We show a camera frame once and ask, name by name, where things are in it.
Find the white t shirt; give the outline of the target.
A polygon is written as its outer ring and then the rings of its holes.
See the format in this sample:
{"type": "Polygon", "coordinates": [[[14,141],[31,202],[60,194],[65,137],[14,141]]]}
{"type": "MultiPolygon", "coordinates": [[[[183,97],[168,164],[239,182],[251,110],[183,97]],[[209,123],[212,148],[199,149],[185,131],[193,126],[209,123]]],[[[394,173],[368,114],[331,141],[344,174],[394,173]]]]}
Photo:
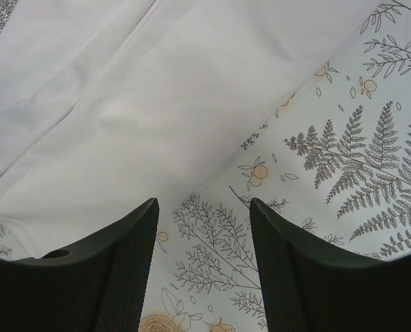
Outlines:
{"type": "Polygon", "coordinates": [[[20,1],[0,35],[0,223],[41,257],[168,215],[377,1],[20,1]]]}

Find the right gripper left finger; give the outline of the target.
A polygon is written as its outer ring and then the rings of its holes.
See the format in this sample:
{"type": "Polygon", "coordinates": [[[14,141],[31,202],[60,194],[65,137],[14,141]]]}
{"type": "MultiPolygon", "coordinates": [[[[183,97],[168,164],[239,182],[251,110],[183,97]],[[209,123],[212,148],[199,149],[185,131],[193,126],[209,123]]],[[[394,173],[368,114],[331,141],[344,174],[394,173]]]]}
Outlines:
{"type": "Polygon", "coordinates": [[[158,216],[150,199],[41,258],[0,259],[0,331],[137,331],[158,216]]]}

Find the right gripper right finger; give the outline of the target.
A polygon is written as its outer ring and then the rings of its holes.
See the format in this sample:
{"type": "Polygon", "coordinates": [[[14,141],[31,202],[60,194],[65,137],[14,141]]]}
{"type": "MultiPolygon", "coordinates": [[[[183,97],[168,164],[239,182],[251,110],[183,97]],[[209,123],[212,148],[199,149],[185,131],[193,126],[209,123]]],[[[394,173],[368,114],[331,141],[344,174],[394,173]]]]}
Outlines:
{"type": "Polygon", "coordinates": [[[250,224],[269,331],[411,331],[411,254],[349,252],[260,199],[250,224]]]}

